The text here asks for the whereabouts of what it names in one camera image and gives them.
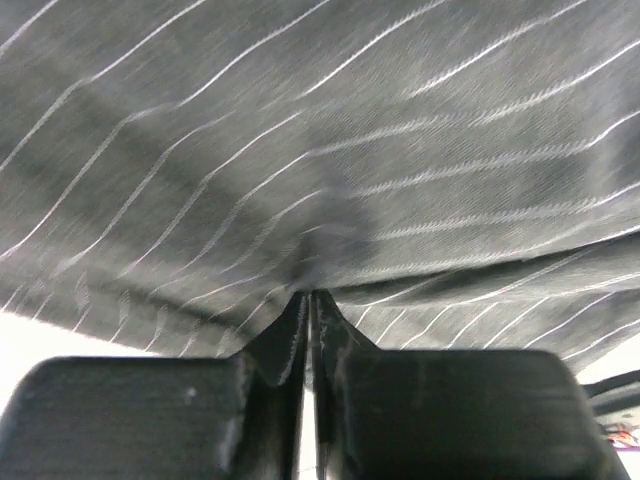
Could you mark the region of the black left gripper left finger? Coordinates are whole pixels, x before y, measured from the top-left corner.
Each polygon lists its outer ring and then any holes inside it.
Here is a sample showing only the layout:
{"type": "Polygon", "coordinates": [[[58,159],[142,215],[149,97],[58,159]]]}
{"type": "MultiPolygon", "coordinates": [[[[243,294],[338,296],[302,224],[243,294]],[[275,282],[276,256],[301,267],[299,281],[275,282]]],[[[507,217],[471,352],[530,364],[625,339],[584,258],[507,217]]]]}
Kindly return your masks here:
{"type": "Polygon", "coordinates": [[[67,357],[1,417],[5,479],[293,479],[308,298],[225,358],[67,357]]]}

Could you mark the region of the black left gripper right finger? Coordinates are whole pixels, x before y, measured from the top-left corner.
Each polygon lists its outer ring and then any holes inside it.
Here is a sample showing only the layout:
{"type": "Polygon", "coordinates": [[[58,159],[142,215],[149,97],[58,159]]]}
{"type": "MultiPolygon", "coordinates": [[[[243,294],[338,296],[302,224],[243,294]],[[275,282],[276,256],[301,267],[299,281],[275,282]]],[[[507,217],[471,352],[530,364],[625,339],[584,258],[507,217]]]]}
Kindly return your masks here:
{"type": "Polygon", "coordinates": [[[322,479],[624,479],[586,390],[539,350],[389,350],[310,296],[322,479]]]}

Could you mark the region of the dark pinstriped long sleeve shirt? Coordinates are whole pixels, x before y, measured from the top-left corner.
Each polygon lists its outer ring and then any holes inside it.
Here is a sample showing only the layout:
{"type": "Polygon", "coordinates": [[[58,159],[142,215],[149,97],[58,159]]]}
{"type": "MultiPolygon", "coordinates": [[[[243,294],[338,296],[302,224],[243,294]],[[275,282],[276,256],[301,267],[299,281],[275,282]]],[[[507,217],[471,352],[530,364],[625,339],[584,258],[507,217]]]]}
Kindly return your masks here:
{"type": "Polygon", "coordinates": [[[635,1],[5,1],[1,311],[224,354],[639,332],[635,1]]]}

